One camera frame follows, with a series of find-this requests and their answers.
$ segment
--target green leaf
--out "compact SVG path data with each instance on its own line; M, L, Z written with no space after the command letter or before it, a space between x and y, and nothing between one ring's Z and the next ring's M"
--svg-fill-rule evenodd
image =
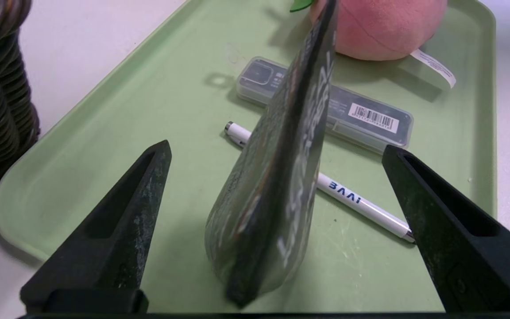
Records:
M312 0L294 0L292 4L291 12L299 12L300 10L306 9L312 5Z

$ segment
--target tray rim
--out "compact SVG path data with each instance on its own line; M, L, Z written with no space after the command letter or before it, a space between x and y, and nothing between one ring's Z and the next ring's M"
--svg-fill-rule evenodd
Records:
M60 127L64 126L65 123L68 123L69 119L71 117L73 117L77 113L77 111L79 111L79 109L82 108L82 105L85 104L87 100L91 99L94 95L99 93L101 91L102 87L104 87L105 85L109 85L109 80L111 78L115 77L120 70L125 69L128 66L128 64L133 60L133 57L140 54L141 49L143 47L145 47L146 45L150 44L149 42L152 38L156 38L157 34L159 34L160 32L164 32L163 29L166 26L168 26L169 24L172 24L174 22L175 17L179 16L185 9L187 9L187 7L189 5L192 5L192 2L195 2L195 1L197 1L197 0L186 0L184 3L182 3L174 12L172 12L172 14L170 14L170 16L168 16L168 18L166 18L166 20L164 20L161 24L159 24L158 27L156 27L156 29L154 29L139 45L137 45L137 47L133 51L131 51L119 63L119 65L114 67L105 76L105 78L103 78L101 81L99 81L99 83L93 89L91 89L91 91L89 93L87 93L87 95L85 97L83 97L83 99L81 99L64 117L62 117L51 129L49 129L49 131L44 136L41 137L39 142L35 143L33 147L31 147L26 153L24 153L22 155L22 157L20 157L20 159L18 159L18 161L16 161L16 163L14 163L12 165L12 167L10 167L10 169L8 169L8 171L4 174L4 177L0 181L0 206L2 206L2 201L5 200L4 197L6 195L6 193L2 189L5 188L7 183L10 183L10 182L8 182L8 180L9 180L8 176L13 172L13 170L16 168L16 166L19 165L20 163L22 163L23 161L28 161L29 157L31 156L32 153L37 152L37 150L40 149L41 147L45 147L45 144L48 143L47 141L50 139L49 136L52 136L53 134L55 134L55 131L57 131ZM480 6L480 8L482 8L485 11L486 15L488 15L488 18L490 19L489 22L492 25L492 28L490 30L491 37L490 37L489 41L493 47L493 50L490 52L491 62L492 62L492 65L491 65L492 70L490 70L490 73L492 75L491 85L492 85L492 89L493 89L492 105L490 105L490 108L492 111L492 133L493 133L492 138L491 138L492 151L493 151L493 154L492 154L493 156L491 159L491 166L492 166L491 177L492 177L492 182L493 182L492 191L493 191L494 196L491 201L491 212L488 212L488 213L493 218L497 219L497 216L498 216L497 140L498 139L497 139L497 106L496 106L496 99L497 99L497 95L496 95L496 93L497 93L496 92L497 91L497 87L496 87L496 18L495 18L495 15L493 14L493 12L490 10L490 8L488 8L485 4L483 4L479 0L471 0L471 2L472 2L472 4L474 4L476 6ZM2 215L1 212L0 212L0 235L2 236L3 239L8 241L13 246L21 249L22 251L30 254L31 256L33 256L41 261L45 261L50 257L46 252L44 252L40 248L37 248L36 246L31 245L29 242L23 241L20 238L20 236L17 236L17 234L15 233L14 227L8 223L8 221L6 220L6 216Z
M87 95L85 95L83 99L81 99L70 111L68 111L68 113L66 113L64 117L62 117L53 127L51 127L51 129L49 129L49 131L44 136L42 136L41 139L39 139L39 141L35 143L33 147L31 147L15 163L13 163L13 165L8 169L8 171L4 174L4 177L0 181L0 204L2 200L4 200L3 197L5 194L2 191L2 188L4 188L6 183L8 183L7 182L8 176L10 175L12 170L14 170L15 167L21 162L27 161L31 153L34 153L37 151L37 149L44 147L45 143L47 143L47 140L49 139L49 136L52 136L56 130L62 127L69 120L69 118L73 117L73 115L79 109L81 109L85 102L91 99L91 97L93 97L96 93L98 93L103 86L109 84L109 79L116 76L119 70L125 68L128 62L130 62L135 55L140 54L140 49L149 44L150 39L155 38L158 33L162 32L163 27L167 26L168 24L171 24L174 20L174 17L178 16L182 12L182 10L184 10L184 8L188 4L190 4L190 2L193 1L194 0L186 0L184 3L182 3L172 14L170 14L170 16L168 16L168 18L166 18L166 20L162 22L162 24L158 25L158 27L156 27L151 32L151 34L149 34L141 43L139 43L139 45L137 45L137 47L135 47L135 49L133 49L133 51L131 51L117 66L115 66L113 70L111 70L108 73L108 75L105 76L105 78L99 81L99 83L93 89L91 89L91 91L87 93ZM20 238L17 238L14 232L14 228L8 225L5 216L2 216L1 213L0 213L0 235L2 236L3 239L8 241L13 246L21 249L22 251L30 254L31 256L41 261L46 261L50 257L40 248L34 247L28 242L24 242Z

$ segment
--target pen tip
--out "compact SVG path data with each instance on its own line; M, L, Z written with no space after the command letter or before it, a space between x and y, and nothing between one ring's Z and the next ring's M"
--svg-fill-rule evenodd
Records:
M231 127L231 125L233 124L232 121L229 121L226 125L225 125L225 129L224 131L227 132L227 130L229 130L229 127Z

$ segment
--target blue text on pen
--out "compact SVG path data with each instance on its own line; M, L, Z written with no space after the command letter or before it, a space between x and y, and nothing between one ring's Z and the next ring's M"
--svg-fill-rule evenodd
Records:
M328 185L328 187L330 187L333 190L337 189L338 193L342 194L343 196L346 196L346 188L343 188L343 187L338 188L338 184L336 184L336 182L330 182L330 185ZM356 200L355 199L355 195L352 192L350 192L350 194L348 196L346 196L346 198L349 198L350 200L352 200L356 204L359 204L359 202L361 200L360 197L358 197L358 199Z

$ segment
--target green tray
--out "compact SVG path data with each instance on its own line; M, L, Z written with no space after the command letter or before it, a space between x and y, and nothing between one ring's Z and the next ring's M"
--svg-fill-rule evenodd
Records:
M292 0L189 0L7 173L0 233L48 258L150 145L172 165L142 288L150 311L237 311L204 251L212 204L239 156L228 121L253 129L263 109L235 78L254 56L289 64L310 24ZM415 118L409 151L496 213L495 20L475 0L450 0L423 50L456 76L413 58L336 58L334 82ZM332 136L321 171L404 218L381 157ZM418 249L318 192L308 250L293 281L245 311L441 311Z

